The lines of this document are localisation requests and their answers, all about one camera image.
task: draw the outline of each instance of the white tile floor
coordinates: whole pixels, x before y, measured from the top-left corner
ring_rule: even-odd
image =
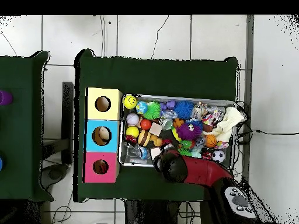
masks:
[[[121,55],[150,59],[157,38],[157,31],[167,16],[104,16],[105,49],[107,57]],[[70,65],[75,56],[83,49],[92,49],[97,56],[102,54],[102,28],[104,19],[100,16],[17,16],[1,19],[0,55],[28,57],[39,50],[51,52],[44,81],[44,137],[59,138],[61,135],[61,89],[63,81],[74,82],[75,71]],[[192,59],[223,60],[236,57],[241,69],[245,69],[246,15],[193,15],[192,17]],[[190,16],[170,15],[164,27],[158,33],[158,41],[153,58],[171,60],[190,59]],[[244,98],[244,71],[240,73],[241,94]],[[49,160],[60,161],[59,155]],[[236,165],[237,172],[242,171],[242,155]],[[63,205],[72,210],[71,217],[62,224],[124,224],[124,205],[116,200],[93,200],[74,203],[72,195],[72,167],[63,181],[50,189],[54,202],[44,206],[44,224],[51,224],[54,211]],[[199,204],[192,203],[199,211]],[[181,209],[186,211],[186,204]],[[61,208],[54,221],[64,217],[66,208]],[[179,218],[179,224],[186,224]],[[195,218],[192,224],[200,224]]]

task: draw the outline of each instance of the circular hole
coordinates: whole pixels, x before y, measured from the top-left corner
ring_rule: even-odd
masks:
[[[105,174],[108,171],[108,163],[105,160],[97,160],[93,163],[93,171],[97,174]]]
[[[97,111],[108,111],[111,108],[111,101],[106,96],[101,96],[96,99],[95,107]]]
[[[97,127],[92,133],[92,140],[95,144],[104,146],[111,140],[111,131],[107,127]]]

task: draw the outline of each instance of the green table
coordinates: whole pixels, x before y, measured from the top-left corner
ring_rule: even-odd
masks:
[[[29,58],[0,57],[0,88],[13,102],[0,106],[0,199],[53,200],[40,186],[42,155],[41,80],[48,52]]]
[[[83,183],[85,88],[118,89],[123,94],[235,100],[238,61],[171,61],[98,58],[89,49],[75,59],[74,200],[85,198],[193,201],[204,198],[204,188],[173,184],[150,167],[123,166],[114,184]]]

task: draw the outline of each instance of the soccer ball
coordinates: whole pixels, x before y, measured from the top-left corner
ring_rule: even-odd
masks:
[[[225,160],[225,153],[222,150],[215,150],[212,154],[212,160],[215,162],[223,162]]]

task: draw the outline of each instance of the orange ball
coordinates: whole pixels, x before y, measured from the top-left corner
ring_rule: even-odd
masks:
[[[141,126],[142,129],[147,131],[151,128],[152,122],[150,120],[144,119],[144,120],[141,120],[140,126]]]
[[[206,135],[206,147],[213,148],[217,143],[214,135]]]

